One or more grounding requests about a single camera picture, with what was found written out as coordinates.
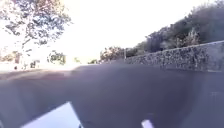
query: vegetation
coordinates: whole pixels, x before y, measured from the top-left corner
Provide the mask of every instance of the vegetation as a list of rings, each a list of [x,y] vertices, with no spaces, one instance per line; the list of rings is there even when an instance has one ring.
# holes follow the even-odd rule
[[[93,59],[90,62],[88,62],[88,64],[97,64],[97,63],[98,63],[98,60],[97,59]]]
[[[126,57],[224,40],[224,1],[203,4],[185,18],[146,36],[146,41],[126,50]],[[109,47],[101,60],[124,58],[124,49]]]
[[[66,56],[63,53],[53,50],[48,57],[48,62],[64,65],[66,63]]]
[[[0,29],[26,51],[28,43],[44,45],[60,38],[71,18],[62,0],[1,0],[0,21]]]

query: road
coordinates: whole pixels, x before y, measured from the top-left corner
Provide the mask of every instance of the road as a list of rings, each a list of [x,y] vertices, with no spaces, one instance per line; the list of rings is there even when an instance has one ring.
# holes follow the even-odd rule
[[[21,125],[71,101],[85,128],[223,128],[224,74],[93,65],[0,80],[0,119]]]

